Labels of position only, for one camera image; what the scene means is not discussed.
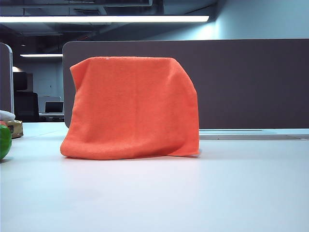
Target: white object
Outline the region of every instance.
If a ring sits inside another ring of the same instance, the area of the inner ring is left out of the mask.
[[[139,15],[139,16],[0,16],[0,23],[134,23],[134,22],[207,22],[209,16]]]
[[[0,121],[14,121],[15,120],[15,114],[12,114],[8,111],[0,110]]]

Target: ceiling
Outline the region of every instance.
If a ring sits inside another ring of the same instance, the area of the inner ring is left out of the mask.
[[[218,0],[0,0],[1,16],[47,15],[209,15]],[[61,53],[68,41],[141,40],[187,24],[0,23],[0,42],[14,56]]]

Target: wall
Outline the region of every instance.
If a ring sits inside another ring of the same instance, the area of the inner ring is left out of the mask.
[[[215,39],[215,22],[205,25],[189,26],[156,36],[145,40],[212,40]]]
[[[33,92],[39,97],[58,96],[63,99],[63,73],[61,62],[27,62],[14,66],[33,74]]]
[[[308,0],[219,0],[215,22],[146,40],[309,38]]]

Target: fluorescent light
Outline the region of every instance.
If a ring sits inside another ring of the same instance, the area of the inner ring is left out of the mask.
[[[21,70],[20,68],[15,67],[15,66],[12,67],[12,70],[13,70],[14,73],[15,73],[15,72],[16,72],[16,73],[22,72],[22,70]]]
[[[133,22],[207,22],[209,16],[0,16],[0,23],[133,23]]]
[[[21,57],[63,57],[62,54],[21,54]]]

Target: laptop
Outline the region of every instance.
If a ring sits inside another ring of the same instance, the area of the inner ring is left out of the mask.
[[[62,113],[62,112],[63,112],[63,101],[45,102],[45,113]]]

